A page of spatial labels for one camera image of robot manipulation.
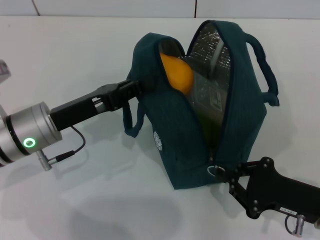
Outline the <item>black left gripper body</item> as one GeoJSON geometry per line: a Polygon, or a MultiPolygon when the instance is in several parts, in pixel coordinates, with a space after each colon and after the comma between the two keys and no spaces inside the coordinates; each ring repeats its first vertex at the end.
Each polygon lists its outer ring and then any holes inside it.
{"type": "Polygon", "coordinates": [[[96,90],[57,106],[50,111],[50,117],[58,131],[90,119],[110,110],[108,97],[113,90],[112,84],[103,85],[96,90]]]}

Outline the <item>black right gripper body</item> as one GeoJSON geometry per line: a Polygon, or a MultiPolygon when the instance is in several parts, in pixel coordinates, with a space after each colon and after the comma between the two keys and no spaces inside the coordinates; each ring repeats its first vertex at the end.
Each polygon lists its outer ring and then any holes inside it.
{"type": "Polygon", "coordinates": [[[239,169],[249,176],[244,191],[249,218],[257,219],[262,212],[274,210],[292,217],[303,215],[311,224],[320,219],[320,189],[281,175],[272,158],[246,162],[239,169]]]}

